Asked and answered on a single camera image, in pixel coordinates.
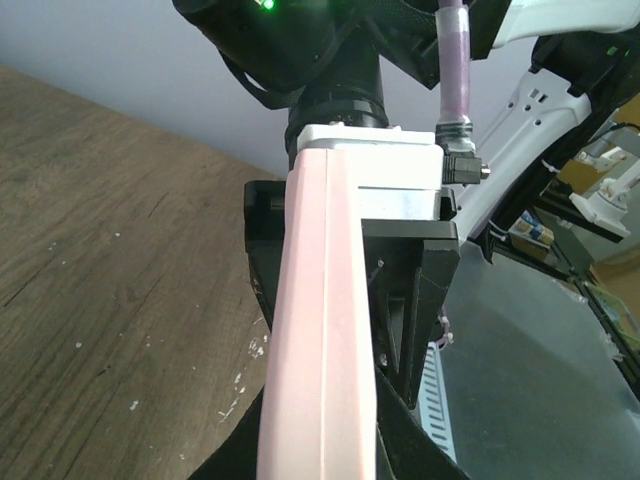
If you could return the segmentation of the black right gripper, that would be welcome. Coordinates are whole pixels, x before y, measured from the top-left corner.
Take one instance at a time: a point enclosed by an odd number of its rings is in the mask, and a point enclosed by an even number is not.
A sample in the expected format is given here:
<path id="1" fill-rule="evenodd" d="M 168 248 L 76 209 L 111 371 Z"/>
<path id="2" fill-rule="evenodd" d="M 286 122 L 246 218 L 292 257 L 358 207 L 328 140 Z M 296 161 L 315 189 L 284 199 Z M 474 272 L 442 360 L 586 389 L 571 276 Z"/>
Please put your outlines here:
<path id="1" fill-rule="evenodd" d="M 244 187 L 244 238 L 252 288 L 273 325 L 284 242 L 283 181 Z M 395 393 L 417 404 L 428 343 L 447 337 L 444 301 L 459 264 L 452 221 L 362 222 L 374 358 Z"/>

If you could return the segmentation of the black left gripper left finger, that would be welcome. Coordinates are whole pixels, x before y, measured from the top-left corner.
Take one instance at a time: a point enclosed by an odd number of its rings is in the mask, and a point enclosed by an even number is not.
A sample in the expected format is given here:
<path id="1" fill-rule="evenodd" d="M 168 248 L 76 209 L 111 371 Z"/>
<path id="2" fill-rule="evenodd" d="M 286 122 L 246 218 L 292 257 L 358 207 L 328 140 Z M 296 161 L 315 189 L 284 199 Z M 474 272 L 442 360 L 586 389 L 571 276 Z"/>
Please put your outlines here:
<path id="1" fill-rule="evenodd" d="M 264 390 L 252 401 L 229 437 L 188 480 L 255 480 Z"/>

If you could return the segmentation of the pink phone case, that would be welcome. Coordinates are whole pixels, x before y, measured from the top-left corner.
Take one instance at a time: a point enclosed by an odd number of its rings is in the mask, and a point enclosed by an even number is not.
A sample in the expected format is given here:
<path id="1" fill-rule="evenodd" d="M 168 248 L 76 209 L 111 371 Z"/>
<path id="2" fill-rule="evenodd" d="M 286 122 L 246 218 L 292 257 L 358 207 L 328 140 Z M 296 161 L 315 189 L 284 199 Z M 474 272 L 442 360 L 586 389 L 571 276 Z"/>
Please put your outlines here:
<path id="1" fill-rule="evenodd" d="M 258 477 L 374 478 L 376 411 L 357 186 L 345 156 L 304 150 L 286 182 Z"/>

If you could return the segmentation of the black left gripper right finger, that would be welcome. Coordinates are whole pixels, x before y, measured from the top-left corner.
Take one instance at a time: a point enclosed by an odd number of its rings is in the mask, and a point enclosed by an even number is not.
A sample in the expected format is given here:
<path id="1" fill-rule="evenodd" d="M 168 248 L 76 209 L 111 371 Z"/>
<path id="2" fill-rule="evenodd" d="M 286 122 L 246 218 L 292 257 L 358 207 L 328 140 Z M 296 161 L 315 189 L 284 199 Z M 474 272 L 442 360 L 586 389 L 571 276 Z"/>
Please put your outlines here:
<path id="1" fill-rule="evenodd" d="M 468 479 L 425 433 L 382 372 L 376 372 L 378 479 Z"/>

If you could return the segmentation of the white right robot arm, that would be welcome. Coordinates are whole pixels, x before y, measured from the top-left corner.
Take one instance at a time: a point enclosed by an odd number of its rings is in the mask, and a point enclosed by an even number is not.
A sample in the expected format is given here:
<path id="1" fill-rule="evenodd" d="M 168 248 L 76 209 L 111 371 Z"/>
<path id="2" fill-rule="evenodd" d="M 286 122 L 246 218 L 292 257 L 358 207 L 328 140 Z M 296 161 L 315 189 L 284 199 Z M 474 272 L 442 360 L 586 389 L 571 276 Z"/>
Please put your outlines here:
<path id="1" fill-rule="evenodd" d="M 287 109 L 285 148 L 306 126 L 388 125 L 379 61 L 386 58 L 438 89 L 436 142 L 444 150 L 443 187 L 433 238 L 367 236 L 374 344 L 385 374 L 408 406 L 418 395 L 418 364 L 439 332 L 436 319 L 459 258 L 451 236 L 462 229 L 454 187 L 481 183 L 486 158 L 471 146 L 469 68 L 484 59 L 515 8 L 512 1 L 469 1 L 444 45 L 437 17 L 444 1 L 178 1 L 176 11 L 219 51 L 236 80 L 263 106 Z"/>

